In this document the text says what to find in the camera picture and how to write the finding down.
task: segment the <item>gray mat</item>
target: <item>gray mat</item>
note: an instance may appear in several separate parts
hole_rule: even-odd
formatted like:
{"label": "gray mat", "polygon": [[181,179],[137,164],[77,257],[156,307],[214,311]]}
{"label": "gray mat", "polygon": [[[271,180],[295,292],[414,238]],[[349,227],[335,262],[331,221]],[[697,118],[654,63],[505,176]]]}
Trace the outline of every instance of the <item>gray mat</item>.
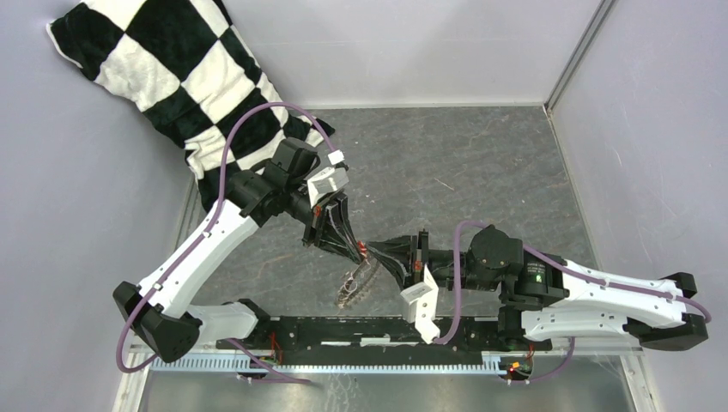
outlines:
{"label": "gray mat", "polygon": [[[540,107],[351,109],[315,113],[349,170],[352,228],[359,240],[430,231],[433,248],[452,249],[459,221],[491,221],[525,243],[593,265],[585,226],[549,123]],[[475,229],[465,231],[463,248]],[[350,309],[334,305],[354,265],[303,248],[303,226],[271,219],[205,283],[196,305],[250,298],[272,315],[397,315],[399,290],[384,270]],[[496,294],[464,293],[464,314],[495,315]],[[438,314],[452,313],[440,290]]]}

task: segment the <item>white bracket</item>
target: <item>white bracket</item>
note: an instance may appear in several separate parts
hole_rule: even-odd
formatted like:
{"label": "white bracket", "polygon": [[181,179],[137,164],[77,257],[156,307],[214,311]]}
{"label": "white bracket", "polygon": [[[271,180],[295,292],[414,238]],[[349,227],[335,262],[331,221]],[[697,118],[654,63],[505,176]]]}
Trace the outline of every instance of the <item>white bracket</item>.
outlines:
{"label": "white bracket", "polygon": [[314,174],[306,181],[311,207],[315,206],[321,197],[334,191],[340,191],[348,182],[349,177],[346,175],[346,170],[341,167],[325,167]]}
{"label": "white bracket", "polygon": [[564,336],[624,336],[628,334],[622,328],[626,323],[623,314],[581,308],[545,307],[540,312],[521,313],[524,337],[537,342]]}
{"label": "white bracket", "polygon": [[[172,318],[181,318],[187,312],[192,298],[212,275],[212,272],[235,247],[258,230],[258,225],[250,216],[241,216],[239,207],[228,200],[224,202],[222,213],[208,232],[204,229],[212,219],[217,203],[213,205],[213,209],[200,226],[174,251],[172,256],[158,270],[139,282],[139,294],[141,295],[145,295],[151,288],[157,288],[158,292],[152,296],[149,304],[151,306],[162,305],[163,314]],[[179,264],[164,282],[163,288],[160,288],[157,281],[164,270],[200,235],[205,236],[205,239]]]}
{"label": "white bracket", "polygon": [[422,282],[403,290],[399,295],[404,300],[402,316],[408,323],[415,323],[415,329],[420,332],[425,343],[440,336],[440,328],[434,324],[434,315],[437,312],[437,293],[439,289],[427,266],[424,268]]}
{"label": "white bracket", "polygon": [[[579,273],[603,279],[608,284],[621,283],[622,285],[669,293],[672,296],[683,296],[683,291],[671,280],[634,279],[590,269],[570,260],[567,260],[567,267]],[[684,303],[673,299],[600,286],[566,273],[563,275],[563,286],[568,289],[569,296],[554,303],[551,307],[568,308],[572,312],[622,313],[653,328],[673,328],[685,323],[683,322],[683,313],[688,310]]]}
{"label": "white bracket", "polygon": [[187,312],[203,323],[197,339],[200,343],[215,344],[216,341],[228,337],[245,339],[258,324],[255,313],[240,302],[219,306],[189,305]]}

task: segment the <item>purple cable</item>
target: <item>purple cable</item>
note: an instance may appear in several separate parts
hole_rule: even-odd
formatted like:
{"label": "purple cable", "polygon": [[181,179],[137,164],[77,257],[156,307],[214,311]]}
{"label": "purple cable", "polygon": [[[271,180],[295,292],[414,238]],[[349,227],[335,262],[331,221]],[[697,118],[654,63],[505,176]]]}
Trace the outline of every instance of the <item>purple cable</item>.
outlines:
{"label": "purple cable", "polygon": [[439,337],[433,340],[433,342],[442,345],[450,342],[450,339],[455,336],[455,333],[458,331],[458,327],[460,326],[460,313],[462,311],[461,300],[463,294],[462,287],[460,285],[460,234],[463,232],[463,227],[465,226],[473,226],[484,229],[490,225],[481,221],[461,221],[455,227],[455,234],[452,236],[452,261],[453,269],[455,271],[454,284],[452,285],[452,288],[454,289],[455,293],[455,314],[452,315],[452,324],[450,325],[450,330],[447,332],[447,334],[445,334],[443,337]]}
{"label": "purple cable", "polygon": [[698,311],[700,311],[703,314],[703,316],[705,317],[706,324],[710,323],[710,321],[713,320],[713,316],[711,316],[710,312],[703,305],[701,305],[700,303],[698,303],[692,299],[688,299],[684,296],[673,296],[670,292],[659,292],[657,290],[652,290],[652,289],[648,289],[648,288],[640,288],[638,286],[623,285],[621,283],[609,282],[609,284],[607,284],[607,282],[604,279],[585,275],[583,273],[577,272],[576,270],[571,270],[568,267],[566,267],[562,264],[559,264],[554,259],[544,255],[540,251],[537,251],[535,248],[533,248],[531,246],[524,245],[524,250],[529,252],[531,255],[543,260],[550,266],[552,266],[564,273],[568,273],[569,275],[571,275],[573,277],[581,279],[582,281],[596,283],[599,286],[606,286],[607,288],[627,290],[629,292],[636,292],[637,294],[647,294],[650,296],[657,296],[658,298],[677,300],[678,302],[682,302],[686,305],[690,305],[690,306],[694,307],[695,309],[697,309]]}
{"label": "purple cable", "polygon": [[573,358],[573,349],[576,347],[576,338],[575,337],[569,338],[569,341],[570,341],[570,343],[569,343],[569,350],[567,352],[567,357],[564,358],[564,361],[556,369],[554,369],[553,371],[551,371],[549,373],[546,373],[545,375],[536,377],[534,379],[512,380],[511,383],[512,384],[525,384],[526,382],[528,382],[529,384],[535,384],[538,381],[553,378],[556,374],[563,371],[564,368],[566,368],[568,366],[569,362],[571,362],[571,359]]}
{"label": "purple cable", "polygon": [[[297,112],[300,112],[306,118],[308,118],[309,121],[313,124],[313,127],[318,130],[318,133],[324,138],[324,141],[326,142],[326,145],[329,147],[329,149],[334,152],[337,149],[334,147],[333,144],[331,144],[331,140],[329,138],[329,135],[326,134],[323,127],[321,127],[321,124],[316,120],[316,118],[309,112],[303,110],[301,107],[294,105],[293,103],[287,103],[285,101],[271,101],[269,103],[263,103],[260,106],[253,107],[250,111],[248,111],[246,114],[241,117],[237,123],[235,123],[235,126],[233,126],[233,129],[230,131],[230,134],[227,135],[227,140],[225,141],[225,147],[222,149],[222,162],[220,164],[220,190],[217,194],[217,205],[215,207],[215,213],[213,213],[212,218],[209,220],[209,223],[203,230],[203,233],[209,232],[210,229],[217,223],[217,219],[220,217],[220,214],[222,213],[222,205],[225,200],[225,174],[228,168],[228,163],[226,160],[228,159],[228,151],[230,150],[230,144],[233,142],[233,139],[235,138],[235,134],[238,133],[238,130],[240,129],[240,126],[243,125],[252,115],[254,115],[257,112],[263,111],[265,109],[269,109],[271,107],[287,107],[290,109],[294,109]],[[160,287],[164,284],[164,282],[169,278],[169,276],[174,272],[177,267],[182,264],[182,262],[192,254],[192,252],[197,248],[197,246],[204,240],[204,236],[200,234],[197,238],[195,238],[194,241],[183,251],[174,261],[172,264],[169,265],[168,268],[165,269],[164,273],[160,276],[159,280],[157,281],[157,285]],[[129,334],[129,331],[131,330],[131,325],[134,323],[134,321],[137,319],[137,316],[139,315],[139,312],[142,310],[144,305],[149,302],[149,300],[154,296],[156,293],[156,288],[151,288],[143,297],[141,300],[139,300],[139,303],[136,304],[134,307],[134,310],[131,311],[131,314],[126,319],[126,323],[124,323],[124,328],[121,330],[121,335],[118,337],[117,345],[116,345],[116,365],[118,369],[123,373],[134,373],[141,371],[144,369],[148,364],[152,363],[152,361],[157,357],[156,354],[153,354],[150,356],[147,360],[142,362],[141,365],[138,365],[136,367],[127,367],[124,364],[124,342],[126,341],[126,336]]]}
{"label": "purple cable", "polygon": [[273,373],[274,375],[278,375],[281,378],[280,379],[267,379],[267,380],[256,380],[256,382],[260,383],[266,383],[266,384],[310,384],[311,381],[308,379],[298,379],[298,378],[291,378],[288,375],[285,375],[283,373],[278,372],[276,369],[273,369],[270,367],[270,365],[266,364],[262,360],[258,359],[255,355],[251,354],[246,347],[244,347],[240,342],[238,342],[237,339],[234,339],[232,337],[226,339],[231,345],[235,346],[237,349],[242,350],[244,354],[246,354],[249,358],[252,359],[253,362],[257,363],[259,367],[262,367],[266,371]]}

